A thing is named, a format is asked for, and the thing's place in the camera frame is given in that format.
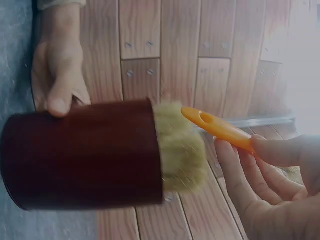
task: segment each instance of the orange plastic tool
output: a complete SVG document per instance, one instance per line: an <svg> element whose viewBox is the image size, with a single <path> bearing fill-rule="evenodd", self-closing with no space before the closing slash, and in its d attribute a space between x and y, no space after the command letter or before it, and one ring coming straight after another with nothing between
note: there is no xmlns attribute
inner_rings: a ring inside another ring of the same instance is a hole
<svg viewBox="0 0 320 240"><path fill-rule="evenodd" d="M240 130L219 117L192 107L182 107L181 113L191 122L206 130L217 139L225 140L235 147L254 153L251 145L251 135L245 131Z"/></svg>

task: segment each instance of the human hand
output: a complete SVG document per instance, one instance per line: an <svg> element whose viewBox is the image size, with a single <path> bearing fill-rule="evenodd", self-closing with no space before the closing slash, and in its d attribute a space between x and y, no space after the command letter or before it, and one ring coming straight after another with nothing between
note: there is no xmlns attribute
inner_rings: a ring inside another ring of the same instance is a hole
<svg viewBox="0 0 320 240"><path fill-rule="evenodd" d="M319 239L320 137L253 136L252 145L256 157L226 141L215 141L227 192L249 239ZM305 186L274 166L300 166Z"/></svg>
<svg viewBox="0 0 320 240"><path fill-rule="evenodd" d="M91 103L82 74L80 6L70 3L48 8L42 12L41 25L32 64L35 107L64 117L72 104Z"/></svg>

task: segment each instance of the dark red brush handle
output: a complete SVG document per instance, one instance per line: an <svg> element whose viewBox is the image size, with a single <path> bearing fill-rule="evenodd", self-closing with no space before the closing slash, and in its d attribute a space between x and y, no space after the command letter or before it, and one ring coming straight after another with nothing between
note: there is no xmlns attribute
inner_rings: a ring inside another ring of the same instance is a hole
<svg viewBox="0 0 320 240"><path fill-rule="evenodd" d="M11 117L1 174L25 210L93 210L163 201L161 159L149 99Z"/></svg>

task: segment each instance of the metal rail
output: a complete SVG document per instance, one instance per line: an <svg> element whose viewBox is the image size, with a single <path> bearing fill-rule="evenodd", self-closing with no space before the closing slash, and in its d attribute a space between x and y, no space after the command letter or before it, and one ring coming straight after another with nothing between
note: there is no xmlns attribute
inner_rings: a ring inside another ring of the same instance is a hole
<svg viewBox="0 0 320 240"><path fill-rule="evenodd" d="M295 114L291 112L288 115L283 116L253 116L248 118L224 118L223 120L227 121L237 128L250 128L276 124L291 124L295 122L295 119Z"/></svg>

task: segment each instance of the round brush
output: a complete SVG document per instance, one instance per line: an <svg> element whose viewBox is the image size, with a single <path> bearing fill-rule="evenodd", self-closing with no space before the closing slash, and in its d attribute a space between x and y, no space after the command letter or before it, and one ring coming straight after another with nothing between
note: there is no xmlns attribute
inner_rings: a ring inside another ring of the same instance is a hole
<svg viewBox="0 0 320 240"><path fill-rule="evenodd" d="M207 174L205 144L179 103L150 100L74 108L64 118L17 114L0 145L1 175L25 210L161 204Z"/></svg>

